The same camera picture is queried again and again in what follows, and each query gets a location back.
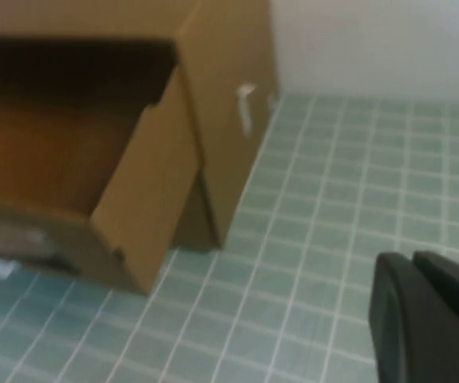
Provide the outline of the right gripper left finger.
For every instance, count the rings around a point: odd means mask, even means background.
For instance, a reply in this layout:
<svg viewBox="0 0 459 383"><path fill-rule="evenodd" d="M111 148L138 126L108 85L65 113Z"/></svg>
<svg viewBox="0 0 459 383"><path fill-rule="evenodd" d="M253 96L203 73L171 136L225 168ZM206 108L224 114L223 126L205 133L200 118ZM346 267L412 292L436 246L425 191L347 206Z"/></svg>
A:
<svg viewBox="0 0 459 383"><path fill-rule="evenodd" d="M368 321L380 382L459 382L459 342L411 338L412 257L376 258Z"/></svg>

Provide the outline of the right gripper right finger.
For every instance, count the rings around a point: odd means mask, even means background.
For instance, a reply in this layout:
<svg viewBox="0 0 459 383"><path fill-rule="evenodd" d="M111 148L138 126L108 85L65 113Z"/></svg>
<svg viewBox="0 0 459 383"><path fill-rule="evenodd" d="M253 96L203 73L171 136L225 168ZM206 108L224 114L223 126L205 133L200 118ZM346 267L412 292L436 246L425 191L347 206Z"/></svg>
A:
<svg viewBox="0 0 459 383"><path fill-rule="evenodd" d="M459 263L432 251L413 253L411 338L459 342Z"/></svg>

